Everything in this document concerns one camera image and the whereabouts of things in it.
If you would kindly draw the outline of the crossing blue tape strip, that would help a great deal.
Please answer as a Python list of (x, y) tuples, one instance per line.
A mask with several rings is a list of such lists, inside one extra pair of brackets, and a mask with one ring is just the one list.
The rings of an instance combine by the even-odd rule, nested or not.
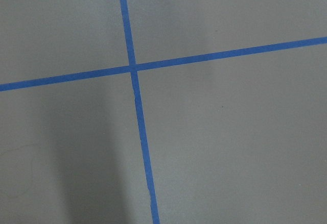
[(152, 222), (160, 223), (127, 0), (120, 0), (120, 5)]

